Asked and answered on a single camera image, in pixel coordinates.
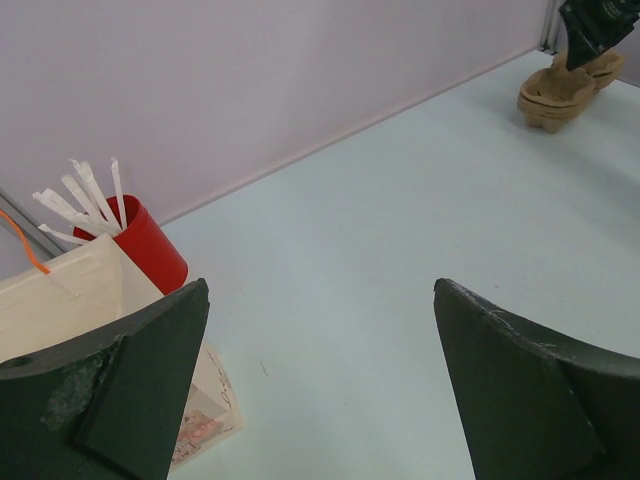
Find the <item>white paper takeout bag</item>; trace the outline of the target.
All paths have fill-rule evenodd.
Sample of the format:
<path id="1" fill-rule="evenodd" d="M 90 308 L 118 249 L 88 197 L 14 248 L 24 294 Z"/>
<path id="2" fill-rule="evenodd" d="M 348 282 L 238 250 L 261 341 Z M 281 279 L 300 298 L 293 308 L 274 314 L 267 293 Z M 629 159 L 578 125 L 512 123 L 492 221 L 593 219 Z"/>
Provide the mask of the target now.
<path id="1" fill-rule="evenodd" d="M 123 291 L 129 261 L 108 236 L 100 236 L 1 284 L 1 364 L 96 330 L 151 302 Z M 203 337 L 170 470 L 204 453 L 244 425 L 229 378 Z"/>

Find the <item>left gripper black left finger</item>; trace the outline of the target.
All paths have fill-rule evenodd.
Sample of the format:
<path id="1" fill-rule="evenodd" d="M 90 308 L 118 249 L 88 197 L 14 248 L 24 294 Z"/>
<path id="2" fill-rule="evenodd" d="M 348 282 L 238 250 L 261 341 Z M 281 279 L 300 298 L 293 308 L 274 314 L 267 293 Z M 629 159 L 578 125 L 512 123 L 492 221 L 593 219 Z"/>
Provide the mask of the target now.
<path id="1" fill-rule="evenodd" d="M 198 279 L 2 362 L 2 478 L 167 478 L 208 314 Z"/>

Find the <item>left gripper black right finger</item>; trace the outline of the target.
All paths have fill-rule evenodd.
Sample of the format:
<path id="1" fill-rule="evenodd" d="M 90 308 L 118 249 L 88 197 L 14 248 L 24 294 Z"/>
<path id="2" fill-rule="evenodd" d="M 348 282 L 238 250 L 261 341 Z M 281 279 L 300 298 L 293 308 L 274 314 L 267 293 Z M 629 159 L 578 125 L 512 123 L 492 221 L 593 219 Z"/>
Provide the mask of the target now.
<path id="1" fill-rule="evenodd" d="M 638 478 L 638 359 L 451 279 L 436 281 L 434 313 L 476 478 Z"/>

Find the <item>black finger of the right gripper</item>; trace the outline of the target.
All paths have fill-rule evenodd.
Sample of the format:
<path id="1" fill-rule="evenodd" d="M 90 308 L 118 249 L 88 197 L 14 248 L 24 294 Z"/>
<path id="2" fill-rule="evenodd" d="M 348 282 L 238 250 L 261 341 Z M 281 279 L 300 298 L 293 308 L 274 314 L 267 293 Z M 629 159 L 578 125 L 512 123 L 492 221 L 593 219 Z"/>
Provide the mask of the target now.
<path id="1" fill-rule="evenodd" d="M 618 45 L 639 21 L 637 0 L 567 0 L 558 11 L 567 34 L 568 71 L 583 67 Z"/>

